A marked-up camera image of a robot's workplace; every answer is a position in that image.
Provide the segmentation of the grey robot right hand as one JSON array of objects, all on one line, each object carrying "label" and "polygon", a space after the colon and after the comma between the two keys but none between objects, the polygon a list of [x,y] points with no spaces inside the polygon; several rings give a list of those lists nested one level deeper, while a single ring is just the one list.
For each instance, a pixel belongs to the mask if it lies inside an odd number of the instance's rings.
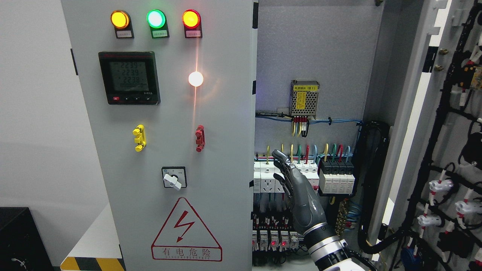
[{"label": "grey robot right hand", "polygon": [[303,235],[326,225],[326,216],[319,196],[315,193],[308,179],[296,168],[296,165],[284,153],[275,149],[274,165],[281,171],[273,177],[281,183],[288,195],[293,214],[294,229]]}]

